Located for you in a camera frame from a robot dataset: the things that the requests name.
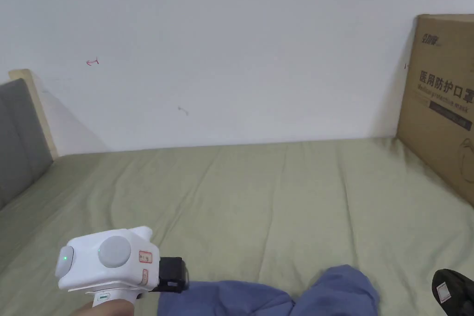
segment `gray headboard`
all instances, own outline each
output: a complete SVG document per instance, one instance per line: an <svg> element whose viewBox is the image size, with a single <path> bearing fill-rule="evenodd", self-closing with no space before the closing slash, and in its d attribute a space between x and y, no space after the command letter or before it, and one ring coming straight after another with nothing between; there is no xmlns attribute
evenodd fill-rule
<svg viewBox="0 0 474 316"><path fill-rule="evenodd" d="M0 209L37 181L52 162L25 81L0 85Z"/></svg>

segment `cardboard box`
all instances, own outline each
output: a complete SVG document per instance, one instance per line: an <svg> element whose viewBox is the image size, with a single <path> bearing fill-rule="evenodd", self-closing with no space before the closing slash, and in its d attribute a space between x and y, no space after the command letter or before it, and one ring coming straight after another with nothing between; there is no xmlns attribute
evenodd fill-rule
<svg viewBox="0 0 474 316"><path fill-rule="evenodd" d="M474 205L474 15L421 15L397 136Z"/></svg>

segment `white wall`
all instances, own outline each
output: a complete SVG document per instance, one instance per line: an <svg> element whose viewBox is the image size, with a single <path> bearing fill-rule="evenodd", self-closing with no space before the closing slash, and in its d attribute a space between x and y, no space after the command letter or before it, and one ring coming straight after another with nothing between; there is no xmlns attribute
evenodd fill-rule
<svg viewBox="0 0 474 316"><path fill-rule="evenodd" d="M414 17L474 12L473 0L0 1L0 80L37 74L60 154L393 135Z"/></svg>

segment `orange label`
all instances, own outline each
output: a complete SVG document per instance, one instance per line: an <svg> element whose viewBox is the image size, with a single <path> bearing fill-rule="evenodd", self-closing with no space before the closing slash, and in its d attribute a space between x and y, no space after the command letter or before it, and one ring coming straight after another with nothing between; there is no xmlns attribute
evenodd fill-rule
<svg viewBox="0 0 474 316"><path fill-rule="evenodd" d="M150 252L139 251L138 260L140 261L140 263L152 263L153 254L151 254Z"/></svg>
<svg viewBox="0 0 474 316"><path fill-rule="evenodd" d="M146 269L143 269L142 281L140 285L146 285L147 283L148 283L148 271Z"/></svg>

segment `black shoe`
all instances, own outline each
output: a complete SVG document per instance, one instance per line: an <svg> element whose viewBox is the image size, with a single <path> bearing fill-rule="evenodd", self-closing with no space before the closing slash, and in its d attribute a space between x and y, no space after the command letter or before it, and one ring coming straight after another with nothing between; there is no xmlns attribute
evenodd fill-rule
<svg viewBox="0 0 474 316"><path fill-rule="evenodd" d="M474 316L474 281L449 269L433 276L431 291L448 316Z"/></svg>

